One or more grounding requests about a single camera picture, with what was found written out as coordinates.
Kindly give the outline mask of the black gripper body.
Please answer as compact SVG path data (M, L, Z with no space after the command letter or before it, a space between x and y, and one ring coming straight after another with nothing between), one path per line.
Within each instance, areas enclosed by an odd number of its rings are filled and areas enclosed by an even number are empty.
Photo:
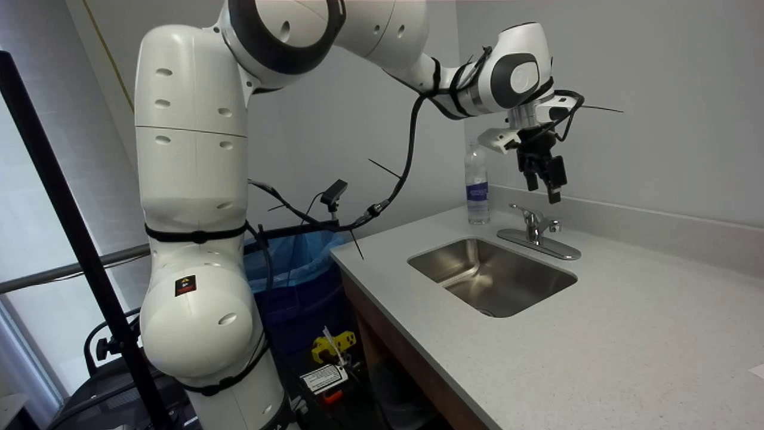
M530 190L544 183L550 190L559 190L565 183L564 158L555 154L556 134L548 126L520 134L519 167Z

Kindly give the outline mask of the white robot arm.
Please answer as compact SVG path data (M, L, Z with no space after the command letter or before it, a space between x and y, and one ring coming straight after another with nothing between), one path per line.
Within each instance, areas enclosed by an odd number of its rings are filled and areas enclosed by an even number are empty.
M448 120L505 111L485 142L519 154L556 195L564 140L582 96L551 75L544 28L509 26L480 57L426 53L427 0L225 0L210 26L162 23L139 47L137 169L151 281L142 344L176 379L204 430L299 430L246 281L249 99L315 69L339 44Z

